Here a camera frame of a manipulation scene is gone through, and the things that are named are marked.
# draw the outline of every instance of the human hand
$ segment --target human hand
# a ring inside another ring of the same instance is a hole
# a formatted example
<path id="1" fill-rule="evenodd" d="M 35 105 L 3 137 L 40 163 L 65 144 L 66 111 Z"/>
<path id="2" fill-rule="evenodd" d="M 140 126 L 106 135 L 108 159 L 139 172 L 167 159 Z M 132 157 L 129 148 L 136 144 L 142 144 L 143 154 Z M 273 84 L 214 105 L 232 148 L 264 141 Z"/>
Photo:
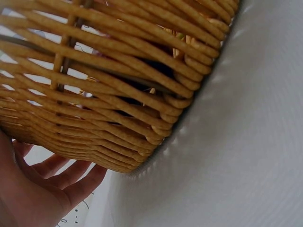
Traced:
<path id="1" fill-rule="evenodd" d="M 12 143 L 0 131 L 0 227 L 56 226 L 98 187 L 107 171 L 95 165 L 78 181 L 90 162 L 76 161 L 55 176 L 69 160 L 53 155 L 29 166 L 24 157 L 31 148 L 25 143 Z"/>

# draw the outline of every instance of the woven basket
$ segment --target woven basket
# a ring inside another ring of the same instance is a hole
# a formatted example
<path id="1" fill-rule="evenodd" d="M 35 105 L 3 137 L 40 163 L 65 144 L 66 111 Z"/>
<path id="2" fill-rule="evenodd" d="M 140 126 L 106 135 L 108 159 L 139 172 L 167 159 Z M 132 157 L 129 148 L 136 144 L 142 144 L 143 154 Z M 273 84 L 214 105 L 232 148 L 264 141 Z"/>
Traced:
<path id="1" fill-rule="evenodd" d="M 0 50 L 13 60 L 0 61 L 2 130 L 63 157 L 118 172 L 136 169 L 171 134 L 211 72 L 238 4 L 1 1 L 1 10 L 22 15 L 0 16 L 19 35 L 0 35 Z"/>

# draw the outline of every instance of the finger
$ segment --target finger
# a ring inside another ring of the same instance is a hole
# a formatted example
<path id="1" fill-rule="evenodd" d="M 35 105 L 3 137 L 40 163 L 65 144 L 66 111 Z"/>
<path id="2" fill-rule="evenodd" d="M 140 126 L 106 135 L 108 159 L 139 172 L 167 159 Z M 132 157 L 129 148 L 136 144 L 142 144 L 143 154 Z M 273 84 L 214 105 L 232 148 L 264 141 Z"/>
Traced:
<path id="1" fill-rule="evenodd" d="M 28 144 L 28 143 L 21 143 L 17 140 L 13 141 L 13 146 L 15 152 L 18 152 L 22 157 L 25 157 L 32 147 L 34 146 L 33 144 Z"/>
<path id="2" fill-rule="evenodd" d="M 69 159 L 59 155 L 52 155 L 45 161 L 32 165 L 41 177 L 47 179 L 54 176 L 63 166 L 68 163 Z"/>
<path id="3" fill-rule="evenodd" d="M 41 184 L 42 183 L 42 178 L 40 175 L 32 169 L 24 160 L 24 157 L 20 153 L 16 152 L 16 162 L 19 166 L 19 169 L 22 171 L 24 176 L 26 176 L 29 180 L 36 184 Z"/>
<path id="4" fill-rule="evenodd" d="M 47 182 L 60 189 L 64 189 L 77 182 L 77 180 L 85 174 L 90 164 L 91 162 L 89 161 L 76 161 L 61 174 L 50 177 Z"/>
<path id="5" fill-rule="evenodd" d="M 95 165 L 86 177 L 63 190 L 69 198 L 72 208 L 86 199 L 102 183 L 106 171 L 107 169 Z"/>

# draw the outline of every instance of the tan wicker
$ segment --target tan wicker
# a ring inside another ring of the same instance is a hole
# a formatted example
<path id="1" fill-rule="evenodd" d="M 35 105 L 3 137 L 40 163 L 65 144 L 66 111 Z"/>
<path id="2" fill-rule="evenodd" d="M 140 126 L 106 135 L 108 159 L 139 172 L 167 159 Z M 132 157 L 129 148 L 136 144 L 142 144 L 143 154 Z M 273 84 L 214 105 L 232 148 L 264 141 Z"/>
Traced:
<path id="1" fill-rule="evenodd" d="M 0 126 L 19 141 L 63 157 L 130 172 L 171 134 L 191 104 L 219 56 L 239 1 L 107 0 L 107 4 L 0 1 L 1 9 L 23 15 L 1 15 L 1 25 L 25 38 L 0 35 L 0 50 L 15 61 L 0 61 Z M 66 18 L 66 23 L 50 14 Z M 106 36 L 85 31 L 83 25 Z M 59 35 L 61 43 L 29 28 Z M 75 50 L 76 42 L 102 56 Z M 53 65 L 45 68 L 41 62 Z M 172 74 L 150 62 L 161 62 Z M 71 69 L 88 79 L 76 77 Z"/>

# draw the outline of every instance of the white fabric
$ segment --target white fabric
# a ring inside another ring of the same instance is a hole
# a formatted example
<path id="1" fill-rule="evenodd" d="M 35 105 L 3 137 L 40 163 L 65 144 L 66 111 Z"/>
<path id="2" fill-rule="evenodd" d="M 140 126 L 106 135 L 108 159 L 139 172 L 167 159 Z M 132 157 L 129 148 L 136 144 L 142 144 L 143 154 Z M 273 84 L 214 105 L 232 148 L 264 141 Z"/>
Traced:
<path id="1" fill-rule="evenodd" d="M 107 176 L 87 227 L 303 226 L 302 9 L 243 1 L 173 136 L 136 173 Z"/>

